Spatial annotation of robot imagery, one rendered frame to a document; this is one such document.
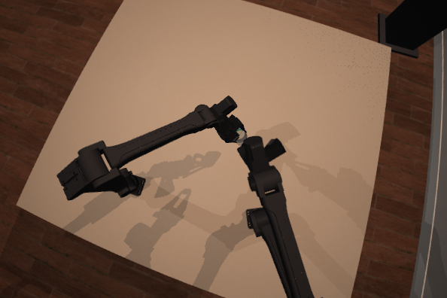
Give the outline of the clear glass bottle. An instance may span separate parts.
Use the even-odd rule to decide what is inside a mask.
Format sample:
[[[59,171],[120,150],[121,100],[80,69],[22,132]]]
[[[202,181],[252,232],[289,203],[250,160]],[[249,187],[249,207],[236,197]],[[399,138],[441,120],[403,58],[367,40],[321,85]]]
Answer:
[[[239,146],[242,146],[243,141],[248,138],[248,135],[246,134],[246,132],[244,132],[242,129],[238,129],[237,133],[239,134],[239,138],[236,141],[236,144]]]

